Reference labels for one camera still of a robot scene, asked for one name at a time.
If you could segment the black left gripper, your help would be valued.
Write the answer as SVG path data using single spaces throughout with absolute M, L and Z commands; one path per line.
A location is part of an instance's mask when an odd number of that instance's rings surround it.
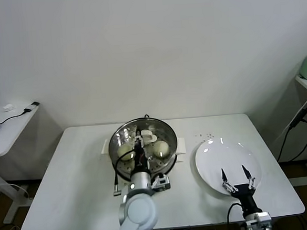
M 141 136 L 141 131 L 136 130 L 135 132 L 135 157 L 134 157 L 134 173 L 137 172 L 150 172 L 148 168 L 148 160 L 145 155 L 145 139 Z

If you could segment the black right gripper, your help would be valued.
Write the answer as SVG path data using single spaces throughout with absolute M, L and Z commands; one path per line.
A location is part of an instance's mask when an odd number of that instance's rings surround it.
M 221 169 L 222 186 L 231 196 L 240 201 L 243 212 L 258 212 L 260 208 L 255 203 L 253 195 L 255 193 L 255 177 L 251 175 L 249 170 L 242 165 L 244 174 L 248 180 L 247 183 L 233 186 L 228 182 L 224 169 Z

